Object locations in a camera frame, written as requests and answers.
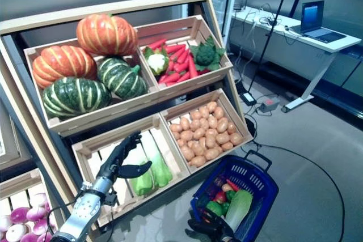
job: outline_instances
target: white desk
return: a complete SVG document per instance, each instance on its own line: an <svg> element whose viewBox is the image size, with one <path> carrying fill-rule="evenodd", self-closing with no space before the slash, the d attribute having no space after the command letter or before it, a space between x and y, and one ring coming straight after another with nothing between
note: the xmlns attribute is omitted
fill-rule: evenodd
<svg viewBox="0 0 363 242"><path fill-rule="evenodd" d="M271 26L269 26L268 24L259 22L259 19L261 19L263 17L271 18L272 14L267 11L259 11L258 9L250 8L250 7L246 7L246 9L244 11L238 12L238 13L236 13L235 16L233 16L233 18L236 20L240 20L242 22L245 22L245 23L248 23L251 25L255 24L256 27L263 28L267 31L270 31ZM315 86L318 84L318 82L320 81L320 79L322 78L324 73L327 71L330 64L333 62L334 58L336 57L336 53L349 46L359 44L361 42L361 39L342 33L342 34L346 35L345 38L336 40L331 43L323 43L323 42L311 39L309 37L303 37L303 36L293 32L291 29L288 31L285 30L285 26L293 27L293 26L300 25L299 20L279 15L277 18L277 22L280 24L278 24L277 26L274 27L274 33L284 35L291 39L297 38L297 41L311 45L311 46L321 49L327 53L327 54L325 54L326 58L324 58L320 68L318 69L318 71L316 71L315 76L311 80L310 84L306 87L302 96L295 99L294 101L290 102L289 104L287 104L283 107L282 110L284 112L288 112L288 111L292 110L293 108L301 105L302 103L307 102L308 100L312 99L313 96L311 95L311 92L313 91Z"/></svg>

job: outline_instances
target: wooden crate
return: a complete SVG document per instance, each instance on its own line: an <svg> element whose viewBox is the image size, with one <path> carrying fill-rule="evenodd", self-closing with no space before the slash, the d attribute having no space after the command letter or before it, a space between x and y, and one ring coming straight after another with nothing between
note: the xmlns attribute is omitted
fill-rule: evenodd
<svg viewBox="0 0 363 242"><path fill-rule="evenodd" d="M157 189L147 196L136 196L128 180L117 179L114 184L114 190L117 191L118 204L112 209L114 218L148 201L190 174L178 148L168 133L166 124L158 113L72 145L83 179L93 182L99 167L108 158L114 147L129 134L137 130L140 130L141 134L151 132L166 164L173 174L173 180L165 187ZM124 164L131 163L130 158L135 157L135 154L132 154L133 151L130 152L130 157L125 159ZM98 223L100 226L103 226L110 221L111 207L103 206Z"/></svg>
<svg viewBox="0 0 363 242"><path fill-rule="evenodd" d="M38 193L46 194L50 208L57 206L52 196L49 195L43 176L37 168L0 183L1 214L8 215L19 207L31 207L29 197ZM58 229L64 222L61 210L56 210L53 214ZM28 222L27 224L33 228L34 223Z"/></svg>
<svg viewBox="0 0 363 242"><path fill-rule="evenodd" d="M237 114L237 112L231 105L231 102L228 100L227 96L225 95L225 93L223 92L222 89L217 89L213 92L207 93L205 95L199 96L195 99L189 100L180 105L169 108L169 109L163 111L161 113L161 115L164 117L164 121L165 121L167 127L169 128L169 126L172 123L178 124L178 119L180 117L183 116L183 117L188 118L190 112L198 109L200 106L205 106L210 101L215 101L215 102L217 102L218 106L222 107L222 109L225 113L224 116L227 117L229 121L232 121L235 124L237 133L239 133L242 136L243 142L238 146L234 146L231 150L221 153L215 159L207 161L203 166L198 167L198 168L190 167L188 165L186 159L184 158L184 156L182 156L184 159L184 162L188 166L188 169L191 173L202 169L203 167L207 166L208 164L214 162L215 160L220 159L222 156L225 156L225 155L231 153L234 149L240 147L241 145L243 145L253 139L252 135L250 134L250 132L247 129L247 125L242 121L241 117ZM172 136L170 129L168 130L168 132L169 132L170 136L172 137L173 141L175 142L175 144L177 145L176 140Z"/></svg>
<svg viewBox="0 0 363 242"><path fill-rule="evenodd" d="M146 45L160 39L167 39L166 44L168 45L186 44L187 47L188 45L198 45L200 42L205 42L205 40L210 35L213 37L216 46L218 48L222 47L208 28L208 25L201 15L155 24L148 24L137 27L137 30L141 49L143 49ZM139 51L139 54L141 56L141 61L145 63L149 74L152 75L151 69L146 64L146 60L142 55L141 50ZM200 75L169 87L167 87L165 84L158 84L154 76L152 76L152 81L154 85L159 87L159 102L162 102L217 82L223 79L232 67L233 65L225 53L220 60L220 68L218 70L211 71L204 75Z"/></svg>
<svg viewBox="0 0 363 242"><path fill-rule="evenodd" d="M102 109L95 110L90 113L85 113L77 117L68 118L61 121L59 118L48 118L45 112L43 102L41 100L41 95L43 90L39 88L35 82L32 72L32 64L36 57L38 57L44 48L52 45L73 45L79 46L77 39L70 39L65 41L60 41L57 43L51 43L46 45L40 45L33 48L27 48L24 50L24 54L27 59L28 67L31 73L33 83L35 85L37 96L40 100L41 108L47 122L49 129L56 131L61 136L68 136L77 133L82 130L92 128L96 125L100 125L110 120L114 120L118 117L130 114L134 111L146 108L157 103L159 98L157 85L154 83L154 76L150 73L149 67L145 66L144 62L140 61L140 55L134 54L132 56L126 56L125 58L132 59L135 64L140 63L141 76L145 80L147 86L149 87L148 93L129 99L126 101L121 101L116 95L113 94L113 99L111 105L104 107ZM99 60L101 56L93 55L93 58Z"/></svg>

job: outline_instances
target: pumpkin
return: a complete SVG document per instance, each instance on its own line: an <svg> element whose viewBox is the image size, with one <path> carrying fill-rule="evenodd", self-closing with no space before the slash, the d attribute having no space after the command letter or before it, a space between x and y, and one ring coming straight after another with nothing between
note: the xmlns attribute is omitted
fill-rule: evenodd
<svg viewBox="0 0 363 242"><path fill-rule="evenodd" d="M66 77L44 89L42 99L49 118L63 119L108 106L111 92L96 80Z"/></svg>
<svg viewBox="0 0 363 242"><path fill-rule="evenodd" d="M135 29L123 18L92 14L77 25L81 47L98 55L130 55L136 51L138 38Z"/></svg>
<svg viewBox="0 0 363 242"><path fill-rule="evenodd" d="M147 93L147 85L138 75L138 65L131 68L122 58L103 58L98 66L98 79L121 99Z"/></svg>
<svg viewBox="0 0 363 242"><path fill-rule="evenodd" d="M40 88L63 77L96 79L95 60L82 48L53 45L41 51L33 61L33 76Z"/></svg>

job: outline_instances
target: robotic arm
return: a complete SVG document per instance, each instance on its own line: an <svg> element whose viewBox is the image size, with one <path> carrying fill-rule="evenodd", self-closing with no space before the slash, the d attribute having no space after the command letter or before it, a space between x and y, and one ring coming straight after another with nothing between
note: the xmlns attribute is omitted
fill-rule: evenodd
<svg viewBox="0 0 363 242"><path fill-rule="evenodd" d="M140 131L126 137L101 165L95 182L93 184L83 183L81 195L74 204L71 216L53 235L50 242L85 241L91 225L95 223L100 214L101 206L113 206L116 203L116 192L109 193L116 179L139 177L150 168L150 161L143 165L122 165L129 151L140 143L140 138Z"/></svg>

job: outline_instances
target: gray floor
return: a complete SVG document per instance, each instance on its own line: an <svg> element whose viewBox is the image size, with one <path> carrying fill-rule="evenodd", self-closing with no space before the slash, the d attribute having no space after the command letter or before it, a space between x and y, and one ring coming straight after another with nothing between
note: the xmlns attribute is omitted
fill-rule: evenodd
<svg viewBox="0 0 363 242"><path fill-rule="evenodd" d="M289 96L286 90L262 79L253 85L254 97L271 92L280 95L281 103L270 117L253 114L258 122L256 140L291 149L323 167L344 198L343 241L363 241L363 132L312 103L282 113L281 106L287 102L284 97ZM338 241L342 209L328 177L308 161L283 150L262 147L259 152L272 160L269 174L280 191L256 241ZM244 155L242 150L235 153ZM117 220L113 241L208 241L188 236L185 229L189 229L189 202L209 171Z"/></svg>

